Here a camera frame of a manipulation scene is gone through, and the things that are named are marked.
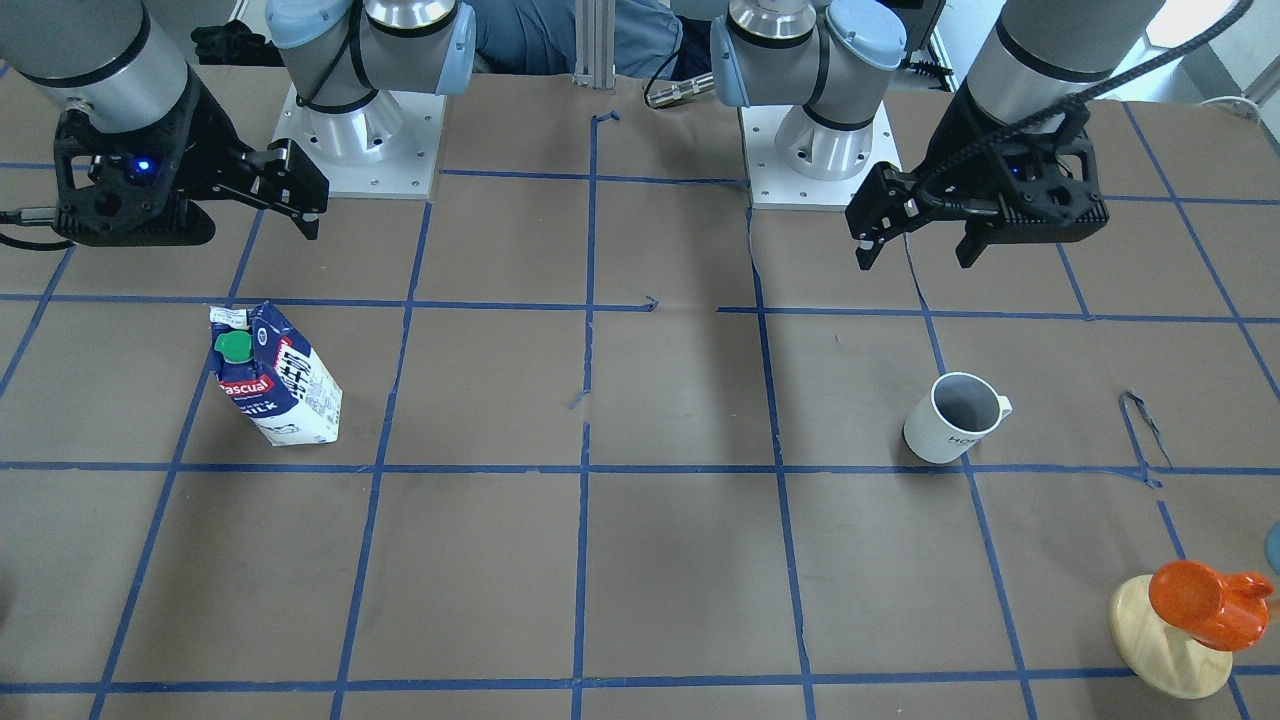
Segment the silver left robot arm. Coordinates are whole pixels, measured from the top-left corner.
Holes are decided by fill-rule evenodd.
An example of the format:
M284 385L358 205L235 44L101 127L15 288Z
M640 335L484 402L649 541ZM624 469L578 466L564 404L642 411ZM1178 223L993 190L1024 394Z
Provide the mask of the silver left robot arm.
M1085 123L1158 1L1006 1L911 170L877 161L845 208L861 269L891 240L963 222L955 254L1074 243L1110 219ZM731 1L710 24L710 72L731 108L787 106L780 149L817 176L822 140L868 138L908 28L878 1Z

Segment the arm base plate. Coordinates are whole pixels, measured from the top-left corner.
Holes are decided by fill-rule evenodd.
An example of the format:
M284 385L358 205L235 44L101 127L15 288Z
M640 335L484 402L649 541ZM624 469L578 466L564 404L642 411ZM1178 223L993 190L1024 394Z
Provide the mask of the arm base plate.
M884 104L852 131L823 126L799 105L741 108L739 118L756 210L844 211L874 164L901 164Z
M296 141L329 181L333 199L429 200L447 96L380 91L352 111L326 114L285 94L274 137Z

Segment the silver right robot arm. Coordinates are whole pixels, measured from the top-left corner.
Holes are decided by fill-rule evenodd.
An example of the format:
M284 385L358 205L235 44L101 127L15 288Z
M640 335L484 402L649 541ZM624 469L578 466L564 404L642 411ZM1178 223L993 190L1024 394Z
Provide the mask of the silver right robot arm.
M195 246L230 200L288 218L308 240L332 195L428 199L445 99L474 68L476 20L460 1L270 1L291 76L280 138L237 133L141 1L5 1L3 59L60 110L58 197L5 210L52 247Z

